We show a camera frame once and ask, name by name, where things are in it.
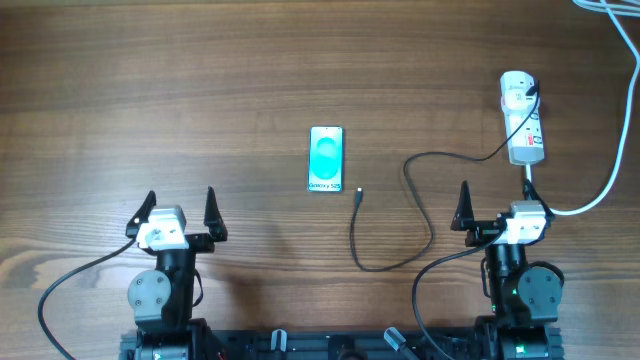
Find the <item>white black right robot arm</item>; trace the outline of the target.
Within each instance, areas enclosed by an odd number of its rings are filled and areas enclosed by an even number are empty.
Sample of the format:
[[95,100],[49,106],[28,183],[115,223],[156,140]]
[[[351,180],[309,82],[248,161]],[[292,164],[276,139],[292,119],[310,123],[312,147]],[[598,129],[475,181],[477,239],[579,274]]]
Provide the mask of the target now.
[[526,248],[541,242],[555,215],[532,183],[523,185],[522,200],[513,201],[494,220],[474,217],[470,188],[461,184],[451,229],[466,233],[465,245],[482,250],[483,292],[493,314],[474,325],[480,359],[545,359],[565,356],[558,320],[564,274],[545,261],[530,262]]

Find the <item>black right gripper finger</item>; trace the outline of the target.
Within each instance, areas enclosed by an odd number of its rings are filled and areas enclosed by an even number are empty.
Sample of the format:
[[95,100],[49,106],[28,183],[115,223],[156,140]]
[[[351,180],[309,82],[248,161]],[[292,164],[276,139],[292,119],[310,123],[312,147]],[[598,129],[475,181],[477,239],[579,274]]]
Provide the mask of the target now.
[[475,218],[471,202],[470,188],[467,181],[461,183],[458,205],[454,213],[450,229],[452,231],[469,231],[475,227]]
[[554,219],[555,214],[549,208],[549,206],[544,202],[544,200],[539,196],[537,191],[535,190],[533,183],[526,179],[523,183],[523,195],[526,200],[537,201],[543,207],[545,212],[546,219]]

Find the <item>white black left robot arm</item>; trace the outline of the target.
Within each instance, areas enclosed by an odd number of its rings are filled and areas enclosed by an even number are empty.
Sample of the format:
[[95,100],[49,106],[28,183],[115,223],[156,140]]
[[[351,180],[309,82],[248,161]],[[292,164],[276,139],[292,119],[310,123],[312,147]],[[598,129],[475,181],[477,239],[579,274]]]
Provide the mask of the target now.
[[131,281],[127,299],[137,329],[121,338],[121,359],[226,359],[227,351],[207,322],[192,310],[204,295],[196,256],[215,251],[228,231],[213,188],[207,190],[204,233],[187,234],[186,218],[178,205],[159,207],[150,191],[126,225],[126,236],[156,259],[155,268]]

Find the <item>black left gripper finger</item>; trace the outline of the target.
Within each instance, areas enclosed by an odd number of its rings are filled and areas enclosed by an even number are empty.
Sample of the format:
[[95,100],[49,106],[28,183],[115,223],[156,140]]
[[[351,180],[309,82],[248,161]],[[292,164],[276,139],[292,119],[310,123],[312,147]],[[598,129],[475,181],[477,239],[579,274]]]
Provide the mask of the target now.
[[203,224],[208,228],[209,235],[214,241],[227,240],[228,230],[219,211],[212,186],[209,186],[207,190]]
[[156,194],[153,190],[150,190],[145,197],[142,205],[131,217],[125,228],[126,237],[136,237],[142,224],[147,223],[151,211],[157,205]]

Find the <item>teal Galaxy smartphone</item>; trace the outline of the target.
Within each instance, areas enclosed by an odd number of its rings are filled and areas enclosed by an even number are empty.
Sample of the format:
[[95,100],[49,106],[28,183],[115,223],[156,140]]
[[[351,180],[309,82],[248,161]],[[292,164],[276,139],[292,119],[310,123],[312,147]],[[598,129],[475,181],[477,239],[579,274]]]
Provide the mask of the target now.
[[341,192],[343,188],[344,129],[314,126],[310,129],[308,182],[310,192]]

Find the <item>white power strip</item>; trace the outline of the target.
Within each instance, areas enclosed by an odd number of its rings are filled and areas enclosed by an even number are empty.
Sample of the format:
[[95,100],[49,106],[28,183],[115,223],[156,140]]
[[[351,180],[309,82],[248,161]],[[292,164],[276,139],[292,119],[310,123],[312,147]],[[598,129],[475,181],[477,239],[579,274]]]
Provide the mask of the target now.
[[542,125],[539,114],[539,83],[524,71],[507,71],[500,78],[501,96],[510,88],[522,88],[535,96],[533,108],[524,113],[504,114],[509,161],[513,165],[527,166],[541,162],[545,157]]

